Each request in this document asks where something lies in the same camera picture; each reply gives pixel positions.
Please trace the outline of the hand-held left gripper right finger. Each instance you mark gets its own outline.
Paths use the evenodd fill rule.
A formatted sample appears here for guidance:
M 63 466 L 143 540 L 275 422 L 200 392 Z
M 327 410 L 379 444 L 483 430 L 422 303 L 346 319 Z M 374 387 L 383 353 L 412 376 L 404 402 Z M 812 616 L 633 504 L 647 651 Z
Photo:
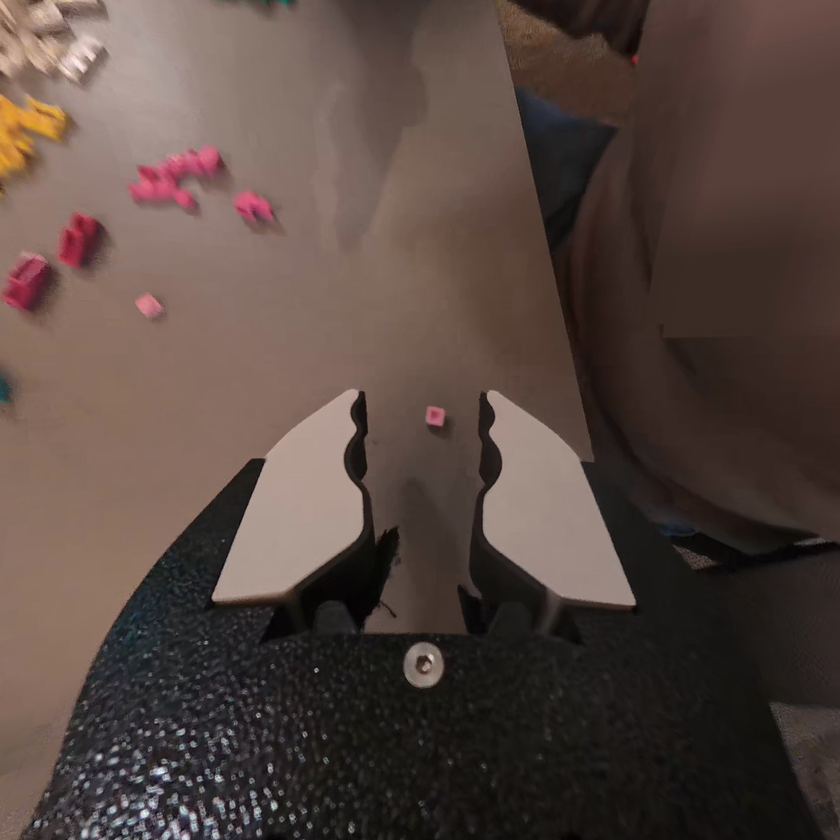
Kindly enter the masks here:
M 481 487 L 469 578 L 491 625 L 505 605 L 555 632 L 570 608 L 630 613 L 627 579 L 583 463 L 561 436 L 498 391 L 479 396 Z

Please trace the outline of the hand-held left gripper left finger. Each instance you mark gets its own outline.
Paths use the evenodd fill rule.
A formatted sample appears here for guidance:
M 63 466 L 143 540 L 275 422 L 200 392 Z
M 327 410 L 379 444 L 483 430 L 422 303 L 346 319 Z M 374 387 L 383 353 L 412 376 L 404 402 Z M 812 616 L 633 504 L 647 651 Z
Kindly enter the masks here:
M 375 527 L 365 393 L 349 389 L 266 455 L 212 594 L 214 606 L 279 606 L 295 629 L 324 602 L 372 609 Z

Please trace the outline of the person's brown sweater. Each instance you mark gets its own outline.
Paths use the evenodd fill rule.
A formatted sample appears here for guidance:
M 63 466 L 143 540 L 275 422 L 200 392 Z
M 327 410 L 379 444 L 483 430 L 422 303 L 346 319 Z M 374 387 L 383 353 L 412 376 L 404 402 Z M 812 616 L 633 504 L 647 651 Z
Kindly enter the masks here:
M 658 195 L 618 130 L 563 276 L 593 453 L 655 522 L 757 553 L 838 541 L 838 339 L 667 339 L 649 299 Z

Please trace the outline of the pile of yellow lego pieces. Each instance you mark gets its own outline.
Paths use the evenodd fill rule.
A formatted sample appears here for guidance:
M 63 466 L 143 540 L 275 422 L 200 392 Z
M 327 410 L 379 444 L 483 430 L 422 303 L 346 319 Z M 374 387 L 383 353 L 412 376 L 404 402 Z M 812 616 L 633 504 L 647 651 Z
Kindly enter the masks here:
M 60 142 L 70 126 L 65 110 L 26 97 L 24 104 L 1 97 L 1 193 L 26 173 L 35 158 L 34 137 Z

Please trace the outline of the magenta rounded lego piece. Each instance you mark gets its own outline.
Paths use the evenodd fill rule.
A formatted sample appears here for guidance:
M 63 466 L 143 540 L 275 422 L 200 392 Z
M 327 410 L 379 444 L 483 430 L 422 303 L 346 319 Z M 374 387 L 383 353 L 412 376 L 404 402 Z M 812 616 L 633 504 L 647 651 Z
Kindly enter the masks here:
M 273 228 L 277 225 L 277 215 L 272 203 L 257 192 L 237 192 L 233 198 L 233 205 L 236 213 L 250 228 Z

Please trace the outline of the pile of white lego pieces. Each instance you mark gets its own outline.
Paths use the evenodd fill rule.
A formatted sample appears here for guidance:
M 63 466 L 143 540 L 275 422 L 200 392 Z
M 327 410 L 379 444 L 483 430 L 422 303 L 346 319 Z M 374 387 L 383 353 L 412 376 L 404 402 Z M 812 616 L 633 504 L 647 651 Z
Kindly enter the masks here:
M 80 85 L 106 55 L 96 37 L 74 29 L 77 18 L 102 17 L 101 1 L 2 1 L 1 75 L 30 70 Z

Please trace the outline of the magenta lego slope brick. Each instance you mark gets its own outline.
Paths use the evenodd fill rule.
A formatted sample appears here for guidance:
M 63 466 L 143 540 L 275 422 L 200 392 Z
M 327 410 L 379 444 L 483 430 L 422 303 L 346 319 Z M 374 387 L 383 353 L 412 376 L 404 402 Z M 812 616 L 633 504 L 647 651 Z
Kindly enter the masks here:
M 20 312 L 34 312 L 51 278 L 52 266 L 42 255 L 22 252 L 5 276 L 2 302 Z
M 72 212 L 59 232 L 57 258 L 61 265 L 75 270 L 88 269 L 98 257 L 104 227 L 89 214 Z

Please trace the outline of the pile of pink lego pieces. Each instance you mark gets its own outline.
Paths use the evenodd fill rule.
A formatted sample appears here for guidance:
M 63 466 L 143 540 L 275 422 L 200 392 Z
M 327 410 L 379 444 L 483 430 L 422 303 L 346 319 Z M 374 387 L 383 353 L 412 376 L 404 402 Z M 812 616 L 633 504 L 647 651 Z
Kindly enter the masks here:
M 219 150 L 212 145 L 167 156 L 155 164 L 139 165 L 137 178 L 128 184 L 137 204 L 176 205 L 192 213 L 197 210 L 194 195 L 184 186 L 189 180 L 213 180 L 225 168 Z

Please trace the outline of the blue fabric item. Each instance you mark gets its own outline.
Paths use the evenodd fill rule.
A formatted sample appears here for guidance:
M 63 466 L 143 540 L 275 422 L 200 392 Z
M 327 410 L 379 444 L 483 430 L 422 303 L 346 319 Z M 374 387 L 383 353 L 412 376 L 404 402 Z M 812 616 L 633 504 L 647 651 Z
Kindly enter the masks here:
M 617 127 L 562 111 L 515 87 L 532 179 L 550 249 L 571 234 L 585 190 Z

